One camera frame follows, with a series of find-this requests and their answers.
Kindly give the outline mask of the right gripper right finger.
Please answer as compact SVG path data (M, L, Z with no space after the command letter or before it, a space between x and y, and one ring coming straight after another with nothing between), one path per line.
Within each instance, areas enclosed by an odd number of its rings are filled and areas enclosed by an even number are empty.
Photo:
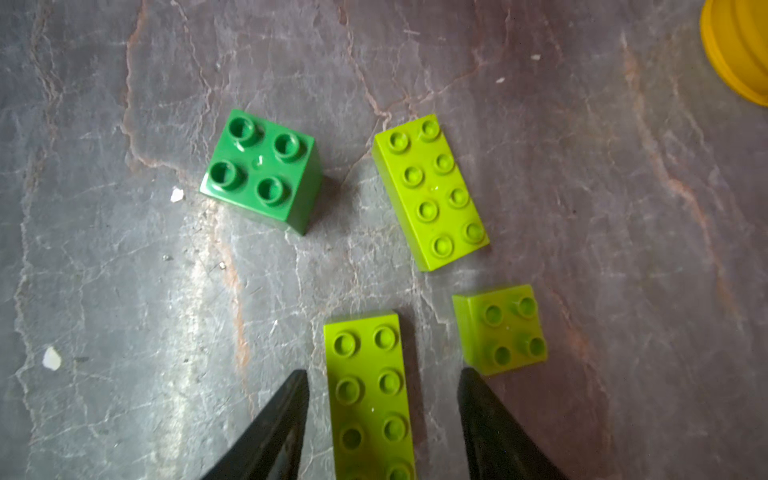
M563 479L479 373L466 367L458 405L472 479Z

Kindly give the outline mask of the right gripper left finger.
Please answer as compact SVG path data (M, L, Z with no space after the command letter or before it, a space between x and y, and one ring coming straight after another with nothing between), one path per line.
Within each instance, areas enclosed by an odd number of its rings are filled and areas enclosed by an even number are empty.
M309 404L307 372L293 371L206 479L296 479Z

